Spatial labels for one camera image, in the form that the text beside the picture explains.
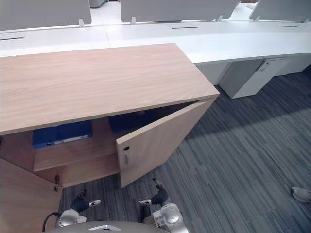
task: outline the wooden cabinet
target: wooden cabinet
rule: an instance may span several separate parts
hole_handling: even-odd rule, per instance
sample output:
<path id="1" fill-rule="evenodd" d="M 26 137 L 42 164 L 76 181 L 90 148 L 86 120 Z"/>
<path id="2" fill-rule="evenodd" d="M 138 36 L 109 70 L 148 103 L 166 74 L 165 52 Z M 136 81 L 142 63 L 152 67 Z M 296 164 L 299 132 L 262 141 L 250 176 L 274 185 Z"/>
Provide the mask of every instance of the wooden cabinet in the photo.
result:
<path id="1" fill-rule="evenodd" d="M 0 159 L 0 232 L 39 233 L 45 217 L 58 211 L 62 194 L 54 184 Z M 55 218 L 47 222 L 53 229 Z"/>
<path id="2" fill-rule="evenodd" d="M 61 187 L 119 172 L 124 187 L 163 164 L 214 100 L 151 109 L 154 122 L 122 133 L 112 132 L 107 117 L 94 119 L 91 138 L 36 150 L 31 131 L 4 135 L 1 154 L 53 183 L 59 175 Z"/>
<path id="3" fill-rule="evenodd" d="M 56 175 L 59 185 L 68 187 L 120 173 L 126 186 L 164 163 L 219 95 L 175 44 L 0 62 L 5 233 L 17 225 L 39 232 L 42 218 L 58 207 Z M 142 111 L 153 112 L 152 123 L 113 133 L 109 117 Z M 91 138 L 33 148 L 33 130 L 85 120 L 92 121 Z"/>

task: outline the gray desk partition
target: gray desk partition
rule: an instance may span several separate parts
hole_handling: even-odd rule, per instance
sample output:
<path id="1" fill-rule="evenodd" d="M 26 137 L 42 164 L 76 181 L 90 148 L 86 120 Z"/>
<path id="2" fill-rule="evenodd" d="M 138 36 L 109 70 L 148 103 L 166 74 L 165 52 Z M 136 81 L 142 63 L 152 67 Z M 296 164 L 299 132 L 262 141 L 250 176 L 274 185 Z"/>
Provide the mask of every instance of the gray desk partition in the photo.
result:
<path id="1" fill-rule="evenodd" d="M 0 0 L 0 31 L 92 22 L 88 0 Z"/>
<path id="2" fill-rule="evenodd" d="M 121 0 L 121 19 L 130 22 L 230 18 L 238 0 Z"/>
<path id="3" fill-rule="evenodd" d="M 288 20 L 301 22 L 311 19 L 311 0 L 260 0 L 250 19 Z"/>

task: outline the black cable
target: black cable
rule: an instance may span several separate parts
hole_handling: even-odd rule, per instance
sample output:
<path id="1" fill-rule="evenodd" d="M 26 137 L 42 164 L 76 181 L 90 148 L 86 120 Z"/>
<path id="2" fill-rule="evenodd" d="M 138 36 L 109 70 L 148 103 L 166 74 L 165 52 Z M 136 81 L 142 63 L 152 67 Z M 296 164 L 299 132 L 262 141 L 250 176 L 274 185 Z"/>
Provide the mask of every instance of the black cable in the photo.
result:
<path id="1" fill-rule="evenodd" d="M 55 217 L 60 217 L 60 216 L 61 216 L 61 214 L 58 213 L 58 212 L 53 212 L 53 213 L 49 214 L 49 215 L 45 218 L 45 220 L 44 220 L 44 222 L 43 222 L 42 232 L 45 232 L 45 225 L 47 224 L 47 221 L 48 221 L 49 217 L 51 217 L 52 215 L 54 215 Z"/>

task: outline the cabinet handle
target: cabinet handle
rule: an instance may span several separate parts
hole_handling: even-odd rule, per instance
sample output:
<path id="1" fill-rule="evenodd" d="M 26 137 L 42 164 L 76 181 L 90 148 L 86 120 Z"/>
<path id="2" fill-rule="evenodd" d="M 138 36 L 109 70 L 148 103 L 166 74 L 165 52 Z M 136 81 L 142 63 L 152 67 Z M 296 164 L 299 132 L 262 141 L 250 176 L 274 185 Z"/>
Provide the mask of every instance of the cabinet handle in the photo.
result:
<path id="1" fill-rule="evenodd" d="M 129 160 L 128 155 L 127 155 L 127 154 L 126 154 L 126 155 L 124 155 L 124 158 L 125 158 L 125 164 L 128 164 L 128 160 Z"/>

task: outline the gray shoe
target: gray shoe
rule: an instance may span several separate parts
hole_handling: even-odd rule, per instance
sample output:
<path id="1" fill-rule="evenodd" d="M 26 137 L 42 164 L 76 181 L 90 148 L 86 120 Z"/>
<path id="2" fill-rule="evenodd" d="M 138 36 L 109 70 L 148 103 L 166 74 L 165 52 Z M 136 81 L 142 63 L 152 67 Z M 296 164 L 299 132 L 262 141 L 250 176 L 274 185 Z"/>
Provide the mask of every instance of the gray shoe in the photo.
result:
<path id="1" fill-rule="evenodd" d="M 311 203 L 311 191 L 303 188 L 291 188 L 292 196 L 300 202 Z"/>

